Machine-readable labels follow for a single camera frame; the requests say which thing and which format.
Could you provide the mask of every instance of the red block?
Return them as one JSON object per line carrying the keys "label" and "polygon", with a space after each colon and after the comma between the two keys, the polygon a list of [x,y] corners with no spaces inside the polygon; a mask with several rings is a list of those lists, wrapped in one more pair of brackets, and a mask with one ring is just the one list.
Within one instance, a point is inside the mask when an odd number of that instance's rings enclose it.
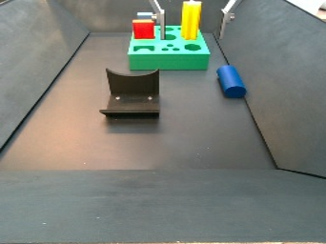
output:
{"label": "red block", "polygon": [[154,39],[154,21],[150,19],[133,20],[134,38],[136,39]]}

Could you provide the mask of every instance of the yellow block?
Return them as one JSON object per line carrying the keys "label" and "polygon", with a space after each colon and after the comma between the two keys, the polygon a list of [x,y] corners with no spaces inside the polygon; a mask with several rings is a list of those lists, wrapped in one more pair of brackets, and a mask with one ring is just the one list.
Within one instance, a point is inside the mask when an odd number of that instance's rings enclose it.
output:
{"label": "yellow block", "polygon": [[186,40],[198,39],[201,14],[202,14],[202,2],[201,1],[184,2],[181,36]]}

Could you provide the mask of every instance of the dark gray holder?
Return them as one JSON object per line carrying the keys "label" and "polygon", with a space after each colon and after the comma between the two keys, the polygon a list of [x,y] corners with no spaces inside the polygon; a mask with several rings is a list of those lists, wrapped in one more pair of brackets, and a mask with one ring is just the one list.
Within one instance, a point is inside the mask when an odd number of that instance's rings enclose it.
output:
{"label": "dark gray holder", "polygon": [[108,71],[110,99],[109,115],[160,114],[160,70],[144,75],[126,75]]}

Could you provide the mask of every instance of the green shape sorter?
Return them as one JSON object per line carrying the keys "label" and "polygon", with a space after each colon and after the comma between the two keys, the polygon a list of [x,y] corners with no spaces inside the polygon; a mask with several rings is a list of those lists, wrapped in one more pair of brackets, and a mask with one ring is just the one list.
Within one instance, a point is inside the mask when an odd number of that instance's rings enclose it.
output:
{"label": "green shape sorter", "polygon": [[129,46],[132,70],[206,70],[210,51],[200,31],[197,40],[181,37],[181,26],[166,27],[166,40],[161,40],[161,27],[156,26],[156,39],[136,39]]}

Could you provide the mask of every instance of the blue cylinder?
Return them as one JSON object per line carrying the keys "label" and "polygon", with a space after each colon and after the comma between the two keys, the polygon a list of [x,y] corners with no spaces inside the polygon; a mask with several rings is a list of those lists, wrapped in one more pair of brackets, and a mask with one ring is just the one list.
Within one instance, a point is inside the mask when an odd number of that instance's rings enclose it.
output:
{"label": "blue cylinder", "polygon": [[232,65],[222,66],[218,71],[220,82],[226,97],[240,98],[247,95],[247,87],[242,82],[237,68]]}

